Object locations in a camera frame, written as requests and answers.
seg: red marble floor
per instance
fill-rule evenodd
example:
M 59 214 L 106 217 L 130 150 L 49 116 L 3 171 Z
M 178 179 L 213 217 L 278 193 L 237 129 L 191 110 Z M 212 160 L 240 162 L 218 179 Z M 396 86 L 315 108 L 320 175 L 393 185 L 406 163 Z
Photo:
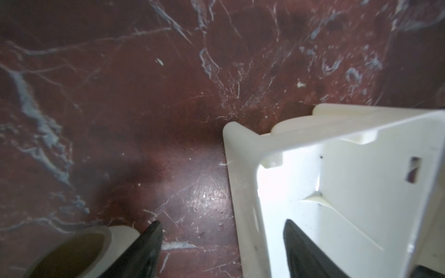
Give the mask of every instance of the red marble floor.
M 445 105 L 442 0 L 8 0 L 0 273 L 159 219 L 162 277 L 242 277 L 222 128 L 321 102 Z

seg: white marble vein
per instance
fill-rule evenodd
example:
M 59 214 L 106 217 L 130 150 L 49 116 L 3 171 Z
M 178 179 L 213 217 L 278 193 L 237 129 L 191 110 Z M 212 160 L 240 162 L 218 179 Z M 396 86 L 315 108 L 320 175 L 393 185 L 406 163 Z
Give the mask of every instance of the white marble vein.
M 26 268 L 25 267 L 20 267 L 20 266 L 10 266 L 8 267 L 10 270 L 17 270 L 17 271 L 22 271 L 25 272 Z
M 216 0 L 212 0 L 209 4 L 209 13 L 210 17 L 212 18 L 212 21 L 214 20 L 214 13 L 213 13 L 213 6 L 215 5 Z
M 91 222 L 65 222 L 55 217 L 54 213 L 51 213 L 48 217 L 38 217 L 38 218 L 28 217 L 20 221 L 19 223 L 7 227 L 0 227 L 0 232 L 9 232 L 12 230 L 19 229 L 24 225 L 37 224 L 50 227 L 61 234 L 72 234 L 81 229 L 96 226 L 97 224 L 100 223 L 101 220 L 98 219 L 93 220 Z
M 335 62 L 332 64 L 332 66 L 329 66 L 326 64 L 326 59 L 323 58 L 323 62 L 321 65 L 321 71 L 325 75 L 331 75 L 334 71 L 338 70 L 338 68 L 340 67 L 341 61 L 343 61 L 342 56 L 338 57 L 337 60 L 335 60 Z
M 162 262 L 162 267 L 161 270 L 159 271 L 159 273 L 162 273 L 164 271 L 164 268 L 166 266 L 167 260 L 170 257 L 170 253 L 167 253 L 166 257 L 164 258 L 164 262 Z
M 221 4 L 222 8 L 224 9 L 224 11 L 226 12 L 227 17 L 229 18 L 229 24 L 230 24 L 230 26 L 232 26 L 233 31 L 235 32 L 235 34 L 236 34 L 237 36 L 239 36 L 239 37 L 242 39 L 243 37 L 242 37 L 241 34 L 238 32 L 238 29 L 235 27 L 235 25 L 233 25 L 233 23 L 232 23 L 232 17 L 230 16 L 230 13 L 229 13 L 229 11 L 227 10 L 226 6 L 225 6 L 224 3 L 222 2 L 222 0 L 219 0 L 219 2 L 220 2 L 220 4 Z
M 441 10 L 440 13 L 430 22 L 420 21 L 420 20 L 406 20 L 400 24 L 399 30 L 403 32 L 417 31 L 431 27 L 440 21 L 445 19 L 445 9 Z
M 375 69 L 375 70 L 382 70 L 383 65 L 382 62 L 377 57 L 377 54 L 375 54 L 374 58 L 370 59 L 369 61 L 366 61 L 364 64 L 369 69 Z
M 202 31 L 207 28 L 207 8 L 203 0 L 190 0 L 190 3 L 198 15 L 198 27 Z
M 173 224 L 176 226 L 176 228 L 178 227 L 178 224 L 176 223 L 175 220 L 173 220 L 173 218 L 164 210 L 164 214 L 167 216 L 168 219 L 170 219 Z
M 212 77 L 216 78 L 220 67 L 217 63 L 215 63 L 215 61 L 213 61 L 207 48 L 201 49 L 199 52 L 199 59 L 201 60 L 201 67 L 204 69 L 204 72 L 207 74 L 209 79 L 212 80 Z
M 314 63 L 315 59 L 317 58 L 317 54 L 315 53 L 314 49 L 308 49 L 306 51 L 306 55 L 312 56 L 312 59 L 309 62 L 309 65 L 307 66 L 307 72 L 309 73 L 311 71 L 312 64 Z
M 191 248 L 197 248 L 197 246 L 188 242 L 163 242 L 161 246 L 162 251 Z
M 236 263 L 235 261 L 233 261 L 233 262 L 226 262 L 226 263 L 223 263 L 221 265 L 218 265 L 218 266 L 215 266 L 215 267 L 203 270 L 203 272 L 209 272 L 209 271 L 212 271 L 212 270 L 215 270 L 215 269 L 221 270 L 221 267 L 224 267 L 224 266 L 227 266 L 227 265 L 231 265 L 231 264 L 238 264 L 239 265 L 239 263 Z
M 157 28 L 157 29 L 149 30 L 149 31 L 136 31 L 129 35 L 123 35 L 123 36 L 119 36 L 119 37 L 100 38 L 100 39 L 90 40 L 90 41 L 86 41 L 86 42 L 81 42 L 78 44 L 71 44 L 71 45 L 60 46 L 60 47 L 52 47 L 52 48 L 47 48 L 47 49 L 42 49 L 42 50 L 29 50 L 29 49 L 26 49 L 26 48 L 23 48 L 23 47 L 17 45 L 13 41 L 8 41 L 7 43 L 14 49 L 20 51 L 22 54 L 25 54 L 28 56 L 44 56 L 44 55 L 50 55 L 50 54 L 59 53 L 59 52 L 65 52 L 65 51 L 69 51 L 69 50 L 82 50 L 83 47 L 88 46 L 90 44 L 94 44 L 94 43 L 100 43 L 100 42 L 105 42 L 105 41 L 120 42 L 120 41 L 125 41 L 125 40 L 131 39 L 131 38 L 136 38 L 136 37 L 140 37 L 140 36 L 150 36 L 153 34 L 171 31 L 171 30 L 172 30 L 171 27 L 162 27 L 162 28 Z
M 277 20 L 277 3 L 274 4 L 272 9 L 269 6 L 267 8 L 271 12 L 272 18 L 273 18 L 274 23 L 275 23 L 275 29 L 276 29 L 276 39 L 275 40 L 276 40 L 276 42 L 278 42 L 279 41 L 279 36 L 281 34 L 281 30 L 279 28 L 278 20 Z
M 57 180 L 72 187 L 69 182 L 69 170 L 74 164 L 72 160 L 72 143 L 65 138 L 63 141 L 67 141 L 67 143 L 61 140 L 62 127 L 40 110 L 38 103 L 34 99 L 32 86 L 24 79 L 23 75 L 27 71 L 14 71 L 3 64 L 0 64 L 0 68 L 9 74 L 16 86 L 21 103 L 21 111 L 35 121 L 39 131 L 39 134 L 36 134 L 33 138 L 33 145 L 20 145 L 16 140 L 11 140 L 10 144 L 17 150 L 42 163 Z M 57 159 L 57 162 L 52 161 L 48 157 L 47 152 L 50 152 Z
M 271 91 L 270 86 L 272 85 L 275 75 L 271 75 L 271 70 L 276 66 L 282 66 L 284 62 L 292 55 L 292 52 L 296 48 L 296 45 L 288 46 L 281 45 L 276 51 L 271 51 L 273 58 L 267 70 L 264 71 L 261 84 L 258 86 L 257 94 L 252 94 L 251 97 L 244 103 L 243 107 L 255 107 L 264 98 L 264 96 Z
M 157 209 L 155 209 L 154 211 L 147 210 L 147 209 L 143 209 L 142 211 L 144 211 L 144 212 L 149 213 L 149 214 L 152 215 L 152 218 L 151 218 L 151 220 L 150 220 L 149 222 L 150 222 L 150 223 L 153 222 L 156 218 L 158 218 L 158 216 L 159 216 L 161 213 L 164 213 L 164 212 L 165 212 L 165 209 L 166 209 L 166 207 L 167 207 L 167 205 L 168 205 L 168 202 L 170 201 L 171 198 L 173 198 L 173 197 L 175 197 L 175 196 L 178 196 L 180 193 L 186 191 L 187 189 L 189 189 L 189 188 L 192 187 L 192 186 L 193 186 L 193 184 L 187 186 L 186 188 L 184 188 L 184 189 L 178 191 L 178 192 L 175 193 L 175 194 L 172 194 L 170 197 L 168 197 L 167 201 L 165 201 L 163 204 L 161 204 L 161 205 L 160 205 Z M 170 216 L 169 216 L 167 213 L 165 213 L 165 215 L 166 215 L 166 216 L 167 216 L 173 223 L 175 223 L 175 225 L 176 225 L 177 223 L 180 222 L 180 220 L 178 220 L 178 221 L 176 221 L 176 222 L 173 221 L 173 219 L 170 218 Z
M 186 41 L 188 41 L 190 44 L 193 44 L 189 38 L 184 34 L 184 29 L 179 25 L 173 18 L 171 18 L 162 7 L 161 3 L 159 3 L 158 0 L 148 0 L 148 3 L 150 4 L 151 8 L 156 12 L 158 16 L 160 16 L 163 20 L 165 20 L 170 26 L 175 29 L 176 32 L 178 32 Z

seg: white cylindrical object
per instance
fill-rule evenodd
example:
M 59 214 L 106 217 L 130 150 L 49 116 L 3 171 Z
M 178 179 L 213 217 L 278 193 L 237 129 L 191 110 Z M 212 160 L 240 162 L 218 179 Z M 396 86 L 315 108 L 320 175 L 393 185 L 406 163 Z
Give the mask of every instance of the white cylindrical object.
M 128 226 L 87 228 L 42 256 L 23 277 L 97 278 L 139 235 Z

